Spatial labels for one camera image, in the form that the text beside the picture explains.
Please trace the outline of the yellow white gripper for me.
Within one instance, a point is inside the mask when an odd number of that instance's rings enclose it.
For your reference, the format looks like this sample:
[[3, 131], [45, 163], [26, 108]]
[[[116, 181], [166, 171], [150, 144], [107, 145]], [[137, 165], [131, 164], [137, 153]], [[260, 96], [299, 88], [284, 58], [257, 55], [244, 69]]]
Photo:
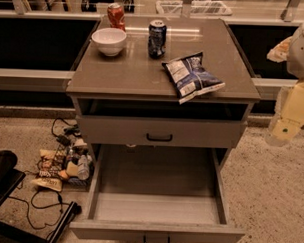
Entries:
[[280, 89], [265, 141], [270, 146], [281, 147], [289, 143], [303, 126], [304, 80], [298, 80], [294, 86]]

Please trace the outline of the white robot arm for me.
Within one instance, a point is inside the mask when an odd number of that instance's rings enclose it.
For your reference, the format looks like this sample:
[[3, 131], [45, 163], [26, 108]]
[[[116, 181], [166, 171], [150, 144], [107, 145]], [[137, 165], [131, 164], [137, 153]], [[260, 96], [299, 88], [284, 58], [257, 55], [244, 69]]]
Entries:
[[272, 48], [266, 57], [276, 63], [285, 61], [287, 71], [298, 79], [294, 86], [280, 89], [265, 137], [270, 146], [283, 146], [304, 126], [304, 22], [292, 36]]

